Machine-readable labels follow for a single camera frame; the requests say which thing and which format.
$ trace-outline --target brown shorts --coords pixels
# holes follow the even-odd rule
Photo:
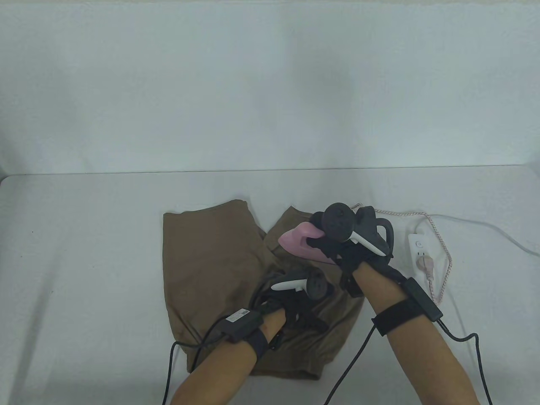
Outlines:
[[[255,223],[247,203],[233,200],[201,211],[163,215],[163,279],[165,303],[174,338],[197,344],[220,316],[246,307],[268,272],[320,268],[336,286],[334,294],[314,308],[329,326],[286,330],[282,346],[269,350],[252,371],[290,379],[318,380],[325,364],[339,352],[358,317],[363,299],[351,298],[338,287],[337,266],[309,262],[287,253],[278,238],[311,214],[290,207],[265,234]],[[213,346],[202,350],[198,364]],[[187,354],[191,370],[194,349]]]

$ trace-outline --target power cord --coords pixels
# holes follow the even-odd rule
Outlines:
[[[480,371],[480,378],[482,379],[482,385],[484,386],[484,392],[485,392],[485,395],[488,399],[488,403],[489,405],[493,405],[492,401],[491,401],[491,396],[489,395],[489,390],[488,390],[488,385],[487,383],[485,382],[485,376],[484,376],[484,368],[482,367],[482,359],[480,357],[480,338],[478,337],[478,334],[477,333],[471,333],[470,335],[468,336],[465,336],[465,337],[456,337],[454,335],[452,335],[452,333],[448,330],[448,327],[444,324],[443,321],[441,321],[440,319],[437,321],[438,325],[441,327],[441,329],[452,339],[452,340],[455,340],[456,342],[467,342],[468,340],[474,338],[475,339],[475,346],[476,346],[476,357],[478,358],[478,370]],[[354,363],[356,363],[356,361],[358,360],[358,357],[360,357],[360,355],[362,354],[362,352],[364,351],[364,349],[366,348],[366,345],[368,344],[369,342],[369,339],[371,338],[371,336],[373,335],[373,332],[375,331],[375,325],[373,325],[373,327],[371,328],[371,330],[369,331],[368,335],[366,336],[366,339],[364,340],[364,343],[362,343],[362,346],[360,347],[360,350],[358,350],[358,353],[356,353],[356,355],[354,356],[354,358],[352,359],[352,361],[349,363],[349,366],[345,369],[345,371],[343,372],[343,374],[341,374],[341,377],[339,377],[338,381],[336,382],[336,384],[334,385],[334,387],[332,388],[332,390],[330,391],[330,394],[328,394],[328,397],[326,398],[326,401],[324,402],[323,405],[328,405],[330,403],[330,400],[332,399],[332,397],[334,396],[335,392],[337,391],[337,389],[339,388],[340,384],[343,382],[343,380],[345,379],[345,377],[347,376],[347,374],[349,373],[350,369],[352,369],[352,367],[354,366]]]
[[[169,385],[171,384],[172,360],[173,360],[173,356],[174,356],[174,348],[176,346],[182,346],[182,347],[187,347],[187,348],[190,348],[190,349],[197,349],[197,353],[195,354],[195,358],[193,359],[193,365],[191,366],[191,373],[192,373],[193,370],[195,370],[195,367],[197,366],[197,360],[199,359],[199,355],[201,353],[201,350],[203,348],[207,347],[207,346],[210,346],[210,345],[213,345],[213,344],[219,342],[223,338],[224,335],[220,334],[215,339],[207,342],[207,339],[210,336],[210,333],[212,332],[214,327],[218,324],[218,322],[225,319],[225,318],[227,318],[228,316],[229,315],[223,315],[223,316],[220,316],[219,318],[217,318],[216,321],[211,325],[211,327],[206,331],[206,333],[205,333],[204,337],[202,338],[202,341],[201,341],[200,344],[193,345],[193,344],[190,344],[190,343],[183,343],[183,342],[179,342],[179,341],[175,341],[172,344],[172,346],[171,346],[171,354],[169,356],[167,384],[165,384],[165,393],[163,394],[163,402],[161,403],[161,405],[165,405],[165,403],[167,402],[168,389],[169,389]]]
[[[328,394],[328,396],[326,397],[326,401],[324,402],[323,405],[328,405],[330,403],[330,400],[334,396],[336,390],[339,388],[341,382],[345,379],[345,377],[349,373],[350,369],[352,369],[352,367],[354,366],[354,363],[356,363],[356,361],[358,360],[358,357],[360,357],[360,355],[362,354],[362,352],[366,348],[366,346],[367,346],[367,344],[369,342],[369,339],[371,338],[371,335],[373,335],[373,332],[375,332],[375,325],[373,325],[373,327],[369,331],[366,339],[364,340],[364,343],[362,343],[362,346],[360,347],[360,350],[358,350],[358,353],[356,353],[354,358],[351,360],[351,362],[349,363],[349,366],[345,369],[343,374],[341,374],[341,377],[339,377],[339,380],[337,381],[337,383],[334,384],[334,387],[332,388],[332,391],[330,391],[330,394]]]
[[[480,337],[478,337],[478,334],[471,333],[470,335],[467,335],[465,337],[456,337],[452,335],[452,333],[448,330],[448,327],[444,324],[443,321],[439,319],[437,323],[444,331],[444,333],[446,333],[452,340],[456,342],[467,342],[468,340],[474,338],[476,347],[476,358],[478,359],[478,371],[480,371],[480,378],[482,379],[482,385],[484,386],[485,396],[488,399],[488,404],[493,405],[493,402],[491,401],[491,396],[489,395],[488,385],[485,382],[484,368],[482,367],[482,359],[480,357]]]
[[[351,210],[356,210],[356,209],[358,209],[360,207],[363,207],[363,206],[364,206],[363,204],[358,203],[358,204],[353,205],[351,207]],[[441,236],[440,232],[438,231],[437,227],[435,226],[435,223],[433,222],[432,218],[445,218],[445,219],[450,219],[450,220],[454,220],[454,221],[467,222],[469,224],[485,226],[485,227],[490,228],[490,229],[494,230],[495,232],[499,233],[502,237],[506,238],[508,241],[510,241],[511,243],[516,245],[522,251],[524,251],[524,252],[526,252],[526,253],[528,253],[530,255],[540,257],[540,253],[526,248],[525,246],[520,244],[516,239],[514,239],[512,236],[510,236],[508,233],[506,233],[505,231],[503,231],[499,227],[497,227],[497,226],[495,226],[493,224],[490,224],[488,222],[477,221],[477,220],[474,220],[474,219],[465,219],[465,218],[452,217],[450,215],[444,215],[444,214],[428,214],[425,211],[395,212],[395,211],[386,211],[386,210],[377,210],[377,209],[375,209],[375,212],[378,212],[379,214],[383,214],[383,215],[393,215],[393,216],[396,216],[396,217],[414,217],[414,216],[417,216],[417,215],[421,215],[421,216],[424,217],[423,220],[428,220],[429,221],[429,224],[433,228],[433,231],[435,232],[435,235],[437,236],[437,239],[439,240],[439,242],[440,242],[440,244],[441,244],[441,246],[442,246],[442,248],[443,248],[443,250],[444,250],[444,252],[445,252],[445,254],[447,256],[447,258],[448,258],[448,267],[447,267],[446,272],[444,274],[441,289],[439,291],[438,296],[435,295],[435,291],[434,291],[434,287],[433,287],[433,280],[430,280],[428,278],[429,292],[430,292],[430,295],[431,295],[431,299],[437,305],[439,305],[442,302],[442,298],[443,298],[443,295],[444,295],[444,289],[446,288],[448,278],[450,277],[450,271],[452,270],[452,256],[450,255],[450,252],[448,251],[448,248],[446,247],[446,244],[444,243],[444,240],[442,239],[442,236]],[[416,232],[416,229],[418,229],[419,224],[420,223],[418,223],[416,225],[415,232]]]

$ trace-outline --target label sticker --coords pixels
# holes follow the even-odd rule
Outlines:
[[[230,315],[229,317],[225,318],[229,322],[236,322],[244,315],[248,314],[249,311],[247,309],[239,309],[234,314]]]

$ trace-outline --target pink iron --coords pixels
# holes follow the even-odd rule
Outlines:
[[[302,222],[295,229],[285,232],[278,239],[278,243],[290,254],[307,260],[321,261],[323,263],[335,264],[325,254],[317,248],[307,244],[307,238],[318,239],[325,236],[324,231],[317,228],[310,222]]]

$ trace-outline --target black cable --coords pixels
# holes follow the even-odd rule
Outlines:
[[[485,377],[484,377],[484,368],[482,367],[482,359],[480,358],[480,338],[478,337],[478,334],[477,333],[471,333],[470,335],[468,336],[465,336],[465,337],[456,337],[454,335],[452,335],[452,333],[448,330],[448,328],[446,327],[446,325],[444,324],[443,321],[441,321],[440,319],[437,321],[437,323],[439,324],[439,326],[441,327],[441,329],[452,339],[452,340],[455,340],[456,342],[467,342],[468,340],[471,340],[472,338],[475,339],[475,346],[476,346],[476,357],[478,358],[478,370],[480,371],[480,378],[482,379],[482,385],[484,385],[484,391],[485,391],[485,395],[486,397],[488,398],[488,403],[489,405],[493,405],[492,401],[491,401],[491,396],[489,395],[489,391],[488,391],[488,385],[486,384],[485,382]]]
[[[183,347],[188,347],[190,349],[197,349],[197,353],[195,354],[195,359],[193,360],[193,366],[192,366],[192,369],[191,369],[191,372],[193,372],[193,370],[195,370],[195,365],[197,364],[197,359],[199,358],[199,354],[200,354],[201,350],[203,348],[207,347],[207,346],[210,346],[210,345],[213,345],[214,343],[219,342],[221,340],[221,338],[223,338],[223,335],[220,334],[214,340],[211,340],[209,342],[206,341],[208,339],[208,337],[210,336],[211,331],[218,324],[218,322],[225,319],[225,318],[227,318],[228,316],[229,315],[223,315],[223,316],[220,316],[219,318],[217,318],[216,321],[211,325],[211,327],[206,331],[206,334],[204,335],[204,337],[203,337],[200,344],[192,345],[190,343],[183,343],[183,342],[179,342],[179,341],[176,341],[176,342],[174,342],[172,344],[172,346],[171,346],[171,355],[169,356],[169,369],[168,369],[168,373],[167,373],[167,384],[165,384],[165,393],[163,394],[163,402],[161,403],[161,405],[165,405],[165,402],[167,402],[168,389],[169,389],[169,385],[171,384],[172,358],[173,358],[173,355],[174,355],[174,348],[176,346],[183,346]]]
[[[168,370],[168,373],[167,373],[167,384],[165,384],[165,394],[163,395],[162,405],[165,405],[165,402],[167,402],[168,389],[169,389],[169,385],[171,384],[172,358],[173,358],[173,355],[174,355],[174,348],[176,346],[184,346],[184,347],[189,347],[191,349],[196,349],[196,348],[200,349],[202,347],[206,347],[208,345],[213,345],[214,343],[217,343],[219,340],[221,340],[222,337],[223,337],[223,335],[219,335],[218,338],[214,339],[211,342],[205,342],[204,339],[203,339],[202,343],[200,345],[191,345],[189,343],[182,343],[182,342],[179,342],[179,341],[176,341],[176,342],[174,342],[172,344],[172,346],[171,346],[171,355],[169,356],[169,370]]]
[[[223,315],[223,316],[220,316],[219,318],[217,318],[214,323],[211,325],[210,328],[208,328],[208,330],[206,331],[203,339],[202,339],[202,342],[205,342],[206,339],[208,339],[208,337],[210,336],[212,330],[215,328],[215,326],[218,324],[219,321],[222,321],[223,319],[229,317],[230,315]],[[191,365],[191,371],[190,373],[194,372],[195,371],[195,368],[197,367],[197,360],[199,360],[199,356],[201,354],[201,351],[202,351],[202,347],[199,347],[199,349],[197,350],[197,353],[195,353],[195,358],[193,359],[193,364]]]
[[[326,401],[325,401],[325,403],[323,405],[328,405],[329,404],[329,402],[332,399],[332,397],[334,396],[336,390],[339,388],[339,385],[341,384],[343,379],[347,376],[350,369],[354,366],[354,363],[356,363],[356,361],[358,360],[358,357],[360,357],[360,355],[362,354],[362,352],[366,348],[366,345],[369,342],[369,338],[371,337],[371,335],[373,335],[373,332],[375,332],[375,325],[373,325],[373,328],[371,328],[371,330],[369,331],[369,333],[368,333],[368,335],[366,337],[366,340],[364,340],[364,343],[362,343],[362,347],[360,348],[360,350],[358,350],[358,353],[356,353],[356,355],[354,356],[353,360],[350,362],[347,369],[343,372],[343,374],[341,374],[341,377],[339,377],[339,380],[334,385],[334,388],[332,388],[332,391],[330,391],[330,394],[328,394],[328,397],[326,398]]]

